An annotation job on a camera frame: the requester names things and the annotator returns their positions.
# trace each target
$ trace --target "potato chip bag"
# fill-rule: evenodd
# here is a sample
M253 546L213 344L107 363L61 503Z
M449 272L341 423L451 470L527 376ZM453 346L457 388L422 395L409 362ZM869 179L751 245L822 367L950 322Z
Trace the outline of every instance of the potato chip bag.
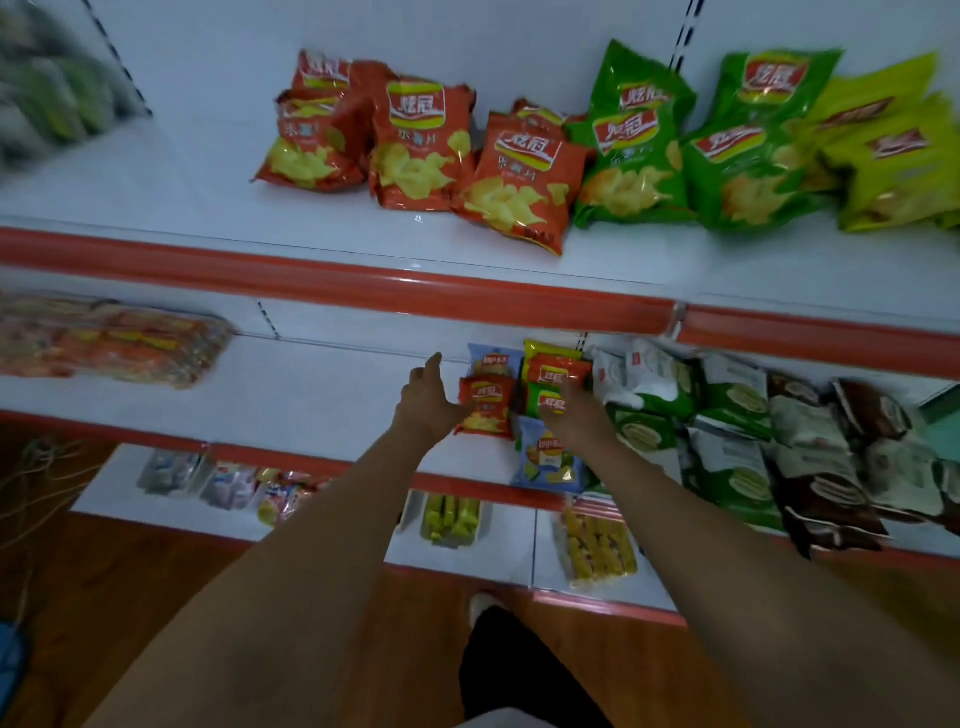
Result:
M456 426L454 432L491 435L514 439L510 425L510 401L516 380L511 376L465 376L460 380L460 404L473 407L473 412Z
M783 225L820 207L803 190L804 158L782 124L746 114L707 124L684 139L690 202L710 230Z
M378 83L373 99L371 194L392 209L450 209L457 184L473 174L469 128L476 92L401 78Z
M840 211L843 231L892 228L958 207L960 135L940 94L863 125L823 155L831 166L852 170Z
M707 123L742 112L781 122L806 116L841 56L840 49L728 54Z
M476 174L453 211L561 255L588 150L541 134L522 119L492 115Z
M279 138L255 179L322 192L360 184L372 110L369 97L348 88L284 91L276 99Z

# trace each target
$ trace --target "green chip bag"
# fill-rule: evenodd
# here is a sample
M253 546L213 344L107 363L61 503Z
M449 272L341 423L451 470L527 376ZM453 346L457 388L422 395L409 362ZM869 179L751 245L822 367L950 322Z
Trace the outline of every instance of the green chip bag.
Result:
M804 157L783 126L746 114L707 124L684 139L690 202L711 230L783 225L819 209L803 189Z
M805 116L842 55L840 49L728 54L708 123L743 111L779 121Z
M694 219L686 202L679 128L696 98L665 65L611 41L587 121L567 127L571 141L597 150L574 207L575 225Z

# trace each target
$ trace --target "red shelf edge trim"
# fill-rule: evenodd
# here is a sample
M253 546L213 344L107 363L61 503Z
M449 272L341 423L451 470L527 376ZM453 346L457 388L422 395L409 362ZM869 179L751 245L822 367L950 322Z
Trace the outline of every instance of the red shelf edge trim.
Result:
M960 336L735 308L690 305L681 344L960 378Z
M657 336L667 299L0 228L0 265L458 321Z

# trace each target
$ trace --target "blue chip bag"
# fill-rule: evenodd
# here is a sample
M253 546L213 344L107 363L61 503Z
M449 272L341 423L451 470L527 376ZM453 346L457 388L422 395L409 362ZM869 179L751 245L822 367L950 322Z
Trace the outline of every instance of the blue chip bag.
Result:
M587 469L583 460L560 444L542 420L520 417L520 469L514 485L564 493L583 493Z
M470 367L467 376L500 375L516 378L523 363L519 349L504 349L486 344L467 344L470 349Z

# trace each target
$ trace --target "small chip bag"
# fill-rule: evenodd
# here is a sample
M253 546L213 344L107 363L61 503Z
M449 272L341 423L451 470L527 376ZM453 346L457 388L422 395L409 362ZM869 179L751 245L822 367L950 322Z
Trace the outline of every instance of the small chip bag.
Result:
M375 85L370 191L382 207L450 208L458 183L473 173L470 113L476 92L402 78Z
M584 462L564 449L541 420L520 417L520 469L514 485L581 493L587 485Z
M819 209L804 191L804 157L777 122L727 117L684 139L690 202L705 228L783 225Z
M960 204L960 134L940 94L842 136L823 156L831 167L852 170L843 231L906 225Z
M692 220L680 126L696 94L665 65L612 40L590 96L588 119L570 138L597 150L574 208L574 223Z
M701 359L704 372L704 408L698 421L735 434L770 440L767 375L718 353Z
M841 56L839 49L728 54L708 124L745 111L779 121L806 116Z
M491 118L473 179L453 211L463 218L564 251L569 207L580 191L588 150L515 117Z

